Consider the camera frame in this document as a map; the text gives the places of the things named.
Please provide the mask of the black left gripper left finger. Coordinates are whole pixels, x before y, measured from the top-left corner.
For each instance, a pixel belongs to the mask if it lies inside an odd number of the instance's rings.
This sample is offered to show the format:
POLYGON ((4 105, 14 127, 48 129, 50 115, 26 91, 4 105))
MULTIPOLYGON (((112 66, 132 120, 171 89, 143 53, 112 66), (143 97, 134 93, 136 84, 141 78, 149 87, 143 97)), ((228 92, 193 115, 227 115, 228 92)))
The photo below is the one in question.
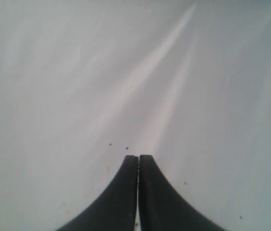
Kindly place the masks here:
POLYGON ((139 158, 125 156, 101 195, 60 231, 133 231, 137 208, 139 158))

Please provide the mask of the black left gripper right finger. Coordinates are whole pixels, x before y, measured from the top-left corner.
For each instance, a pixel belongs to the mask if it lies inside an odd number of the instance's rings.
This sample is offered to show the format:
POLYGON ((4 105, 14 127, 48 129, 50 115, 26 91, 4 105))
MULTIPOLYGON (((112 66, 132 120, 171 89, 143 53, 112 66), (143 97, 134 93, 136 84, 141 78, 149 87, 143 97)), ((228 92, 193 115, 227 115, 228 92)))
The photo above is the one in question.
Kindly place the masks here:
POLYGON ((138 207, 143 231, 218 231, 167 181, 153 156, 139 158, 138 207))

